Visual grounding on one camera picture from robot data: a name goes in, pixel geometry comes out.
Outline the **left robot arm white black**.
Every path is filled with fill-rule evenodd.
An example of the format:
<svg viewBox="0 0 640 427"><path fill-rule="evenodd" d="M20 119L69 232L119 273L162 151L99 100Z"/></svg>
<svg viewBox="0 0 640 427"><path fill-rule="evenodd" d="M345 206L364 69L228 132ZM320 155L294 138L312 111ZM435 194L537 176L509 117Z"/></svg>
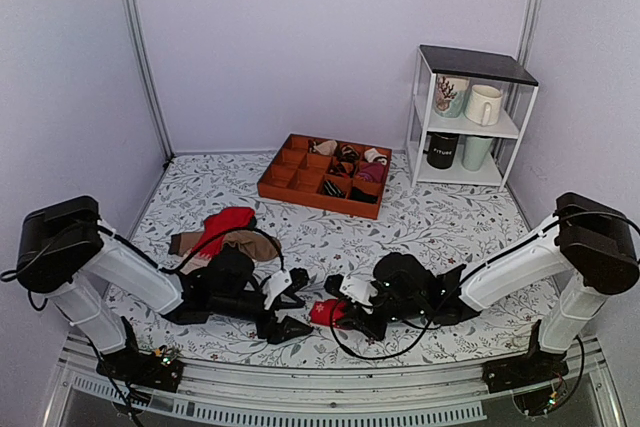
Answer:
<svg viewBox="0 0 640 427"><path fill-rule="evenodd" d="M248 320L255 323L258 338L269 344L311 333L309 325L276 315L281 309L303 306L297 292L309 281L307 271L280 267L258 280L254 258L226 241L235 233L255 234L269 244L272 257L282 256L279 243L249 217L201 237L188 260L214 243L221 245L204 266L191 271L183 264L162 268L102 221L94 198L80 196L24 218L17 265L2 279L52 302L100 353L110 354L116 371L128 381L138 381L148 373L148 359L136 349L128 322L108 311L87 279L90 274L128 292L172 324L204 324L213 315Z"/></svg>

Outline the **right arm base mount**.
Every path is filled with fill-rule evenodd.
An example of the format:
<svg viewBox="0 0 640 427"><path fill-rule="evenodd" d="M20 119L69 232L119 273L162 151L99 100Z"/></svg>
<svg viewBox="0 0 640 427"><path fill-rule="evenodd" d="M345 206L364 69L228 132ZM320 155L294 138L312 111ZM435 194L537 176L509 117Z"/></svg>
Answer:
<svg viewBox="0 0 640 427"><path fill-rule="evenodd" d="M525 353L487 361L482 365L482 380L490 393L550 381L569 372L565 361L567 351L549 353L542 350L539 342L540 326L541 322L537 321L532 327Z"/></svg>

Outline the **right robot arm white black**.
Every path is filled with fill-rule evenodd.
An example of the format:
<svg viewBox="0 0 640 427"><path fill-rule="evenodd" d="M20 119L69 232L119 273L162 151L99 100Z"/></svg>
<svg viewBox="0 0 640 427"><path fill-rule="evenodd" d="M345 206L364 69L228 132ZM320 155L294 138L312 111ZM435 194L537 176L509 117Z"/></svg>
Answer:
<svg viewBox="0 0 640 427"><path fill-rule="evenodd" d="M384 338L389 323L414 317L457 325L530 284L569 272L558 303L532 330L531 350L517 362L521 379L537 383L608 298L636 285L638 234L638 225L623 213L565 193L539 226L484 260L435 275L416 257L392 252L376 263L370 281L338 277L329 325L374 340Z"/></svg>

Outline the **red santa sock pair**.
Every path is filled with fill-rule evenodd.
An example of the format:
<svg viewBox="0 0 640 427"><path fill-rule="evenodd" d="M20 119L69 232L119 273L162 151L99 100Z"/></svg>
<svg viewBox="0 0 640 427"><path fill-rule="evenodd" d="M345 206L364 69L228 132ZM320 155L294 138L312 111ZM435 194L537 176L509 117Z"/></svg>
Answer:
<svg viewBox="0 0 640 427"><path fill-rule="evenodd" d="M316 301L310 311L310 322L314 325L333 325L335 328L344 329L341 320L345 317L349 305L338 299Z"/></svg>

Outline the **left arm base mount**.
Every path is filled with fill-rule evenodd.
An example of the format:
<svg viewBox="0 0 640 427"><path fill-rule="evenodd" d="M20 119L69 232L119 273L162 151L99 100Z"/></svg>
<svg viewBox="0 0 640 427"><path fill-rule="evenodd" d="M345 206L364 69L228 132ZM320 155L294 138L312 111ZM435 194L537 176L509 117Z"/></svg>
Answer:
<svg viewBox="0 0 640 427"><path fill-rule="evenodd" d="M175 348L163 345L153 351L141 351L131 332L126 335L124 348L102 355L96 367L104 377L170 393L177 392L183 370Z"/></svg>

